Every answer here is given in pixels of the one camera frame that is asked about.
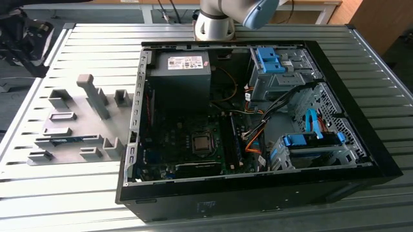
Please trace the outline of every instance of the sticker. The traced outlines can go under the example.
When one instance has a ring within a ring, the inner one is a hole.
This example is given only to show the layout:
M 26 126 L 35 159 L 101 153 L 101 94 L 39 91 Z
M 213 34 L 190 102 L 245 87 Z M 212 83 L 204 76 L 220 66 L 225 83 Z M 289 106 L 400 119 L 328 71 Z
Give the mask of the sticker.
M 211 211 L 212 208 L 215 208 L 215 205 L 216 205 L 216 201 L 198 202 L 196 204 L 196 212 L 197 213 L 207 213 L 208 211 Z
M 249 94 L 249 93 L 244 93 L 244 100 L 245 100 L 247 102 L 251 101 L 251 94 Z
M 168 70 L 203 69 L 201 57 L 169 57 Z
M 289 61 L 281 61 L 281 66 L 292 66 L 292 62 L 289 62 Z
M 261 164 L 261 166 L 264 167 L 265 161 L 264 158 L 259 155 L 257 157 L 257 162 Z

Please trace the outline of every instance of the green circuit board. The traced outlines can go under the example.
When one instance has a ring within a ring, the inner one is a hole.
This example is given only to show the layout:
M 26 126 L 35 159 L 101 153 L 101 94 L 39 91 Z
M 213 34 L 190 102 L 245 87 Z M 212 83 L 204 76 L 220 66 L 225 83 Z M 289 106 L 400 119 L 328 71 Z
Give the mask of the green circuit board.
M 219 116 L 186 116 L 161 119 L 150 140 L 153 145 L 145 149 L 145 169 L 153 179 L 172 179 L 177 164 L 219 163 L 219 174 L 253 172 L 253 156 L 244 156 L 239 168 L 225 165 L 225 154 L 219 127 Z M 236 132 L 244 131 L 243 118 L 236 116 Z

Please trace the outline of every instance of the blue latch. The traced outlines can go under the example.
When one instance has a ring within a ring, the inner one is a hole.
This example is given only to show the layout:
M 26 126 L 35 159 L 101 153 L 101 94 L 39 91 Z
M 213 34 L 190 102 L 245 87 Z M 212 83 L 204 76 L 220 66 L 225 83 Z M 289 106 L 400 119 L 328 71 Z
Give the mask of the blue latch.
M 336 133 L 336 137 L 337 137 L 340 143 L 343 144 L 343 143 L 346 142 L 346 136 L 343 135 L 343 133 L 342 133 L 342 132 L 337 132 L 337 133 Z
M 284 146 L 289 146 L 291 143 L 289 143 L 288 138 L 287 138 L 287 137 L 283 137 L 281 139 L 283 139 Z
M 307 145 L 301 134 L 289 134 L 283 137 L 284 146 L 303 146 Z
M 315 109 L 307 109 L 307 112 L 304 113 L 304 131 L 311 132 L 311 124 L 312 124 L 312 131 L 315 132 L 316 138 L 321 139 L 321 133 L 317 125 L 317 119 L 316 119 L 316 111 Z
M 273 156 L 276 155 L 276 149 L 273 149 L 271 156 L 269 156 L 269 160 L 273 158 Z
M 256 48 L 257 59 L 263 65 L 263 73 L 284 73 L 284 67 L 279 64 L 279 56 L 272 47 Z

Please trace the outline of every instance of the slotted metal table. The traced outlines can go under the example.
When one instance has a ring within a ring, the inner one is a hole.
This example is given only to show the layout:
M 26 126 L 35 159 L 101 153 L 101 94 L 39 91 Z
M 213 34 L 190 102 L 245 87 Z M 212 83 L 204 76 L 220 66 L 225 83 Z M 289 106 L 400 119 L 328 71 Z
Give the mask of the slotted metal table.
M 46 77 L 34 81 L 0 144 L 0 230 L 413 230 L 413 97 L 359 33 L 344 26 L 237 26 L 236 37 L 317 41 L 403 176 L 333 204 L 145 225 L 113 202 L 118 162 L 27 166 L 26 155 L 49 113 L 50 89 L 72 85 L 78 73 L 92 73 L 97 87 L 132 89 L 140 43 L 189 41 L 192 26 L 66 24 Z

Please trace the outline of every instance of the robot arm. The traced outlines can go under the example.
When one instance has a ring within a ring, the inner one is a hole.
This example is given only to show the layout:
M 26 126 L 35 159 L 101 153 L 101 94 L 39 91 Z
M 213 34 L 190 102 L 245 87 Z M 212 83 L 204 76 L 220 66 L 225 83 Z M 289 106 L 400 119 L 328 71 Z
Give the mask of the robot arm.
M 198 40 L 229 40 L 233 37 L 232 19 L 249 29 L 259 29 L 271 19 L 279 0 L 200 0 L 194 24 Z

